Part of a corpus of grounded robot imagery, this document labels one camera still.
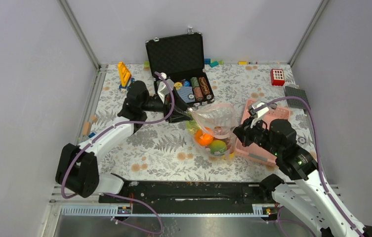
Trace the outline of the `green celery stalk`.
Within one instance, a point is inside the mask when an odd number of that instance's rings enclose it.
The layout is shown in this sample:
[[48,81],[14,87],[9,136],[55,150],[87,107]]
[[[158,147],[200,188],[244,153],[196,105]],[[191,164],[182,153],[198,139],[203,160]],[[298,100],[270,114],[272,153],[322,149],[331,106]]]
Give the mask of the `green celery stalk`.
[[185,124],[187,131],[192,135],[194,135],[198,130],[200,130],[200,127],[195,120],[187,121]]

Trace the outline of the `clear pink zip bag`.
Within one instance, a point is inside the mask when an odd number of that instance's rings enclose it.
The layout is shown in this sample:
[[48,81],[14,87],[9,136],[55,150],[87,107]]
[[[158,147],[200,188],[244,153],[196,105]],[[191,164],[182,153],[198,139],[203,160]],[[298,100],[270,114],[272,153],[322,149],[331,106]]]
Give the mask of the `clear pink zip bag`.
[[236,136],[232,129],[238,125],[237,113],[232,104],[220,103],[210,105],[208,108],[190,108],[192,120],[195,120],[200,129],[214,137],[214,140],[222,140],[227,144],[228,150],[220,155],[210,153],[208,146],[200,146],[192,135],[192,141],[197,147],[210,158],[233,160],[236,156]]

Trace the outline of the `orange fruit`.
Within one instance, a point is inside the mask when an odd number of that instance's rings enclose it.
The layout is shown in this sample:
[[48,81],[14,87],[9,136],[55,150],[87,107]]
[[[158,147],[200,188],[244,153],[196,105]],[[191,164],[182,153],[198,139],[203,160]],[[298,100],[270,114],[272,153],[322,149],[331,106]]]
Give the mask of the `orange fruit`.
[[195,132],[194,139],[200,146],[208,146],[213,142],[214,137],[210,134],[204,133],[201,129],[199,129]]

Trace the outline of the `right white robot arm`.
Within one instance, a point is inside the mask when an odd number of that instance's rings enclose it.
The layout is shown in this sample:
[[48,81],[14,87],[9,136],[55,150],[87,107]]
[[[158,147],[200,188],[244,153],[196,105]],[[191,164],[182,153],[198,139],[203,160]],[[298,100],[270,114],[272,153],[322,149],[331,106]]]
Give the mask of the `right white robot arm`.
[[276,166],[310,198],[306,202],[277,175],[261,182],[260,197],[291,211],[315,237],[372,237],[372,226],[360,222],[341,202],[320,173],[313,156],[296,142],[296,131],[286,119],[270,124],[248,118],[232,129],[243,146],[256,144],[276,157]]

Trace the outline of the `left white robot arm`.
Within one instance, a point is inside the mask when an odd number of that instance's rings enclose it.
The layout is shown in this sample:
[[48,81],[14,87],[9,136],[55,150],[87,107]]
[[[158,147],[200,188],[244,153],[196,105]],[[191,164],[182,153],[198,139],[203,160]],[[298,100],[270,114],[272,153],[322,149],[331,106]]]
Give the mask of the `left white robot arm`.
[[189,120],[187,109],[171,79],[160,80],[153,96],[143,81],[131,83],[120,112],[107,128],[77,145],[69,143],[63,147],[55,176],[61,185],[61,196],[87,198],[99,193],[110,194],[118,203],[127,201],[130,191],[123,179],[99,174],[100,160],[145,124]]

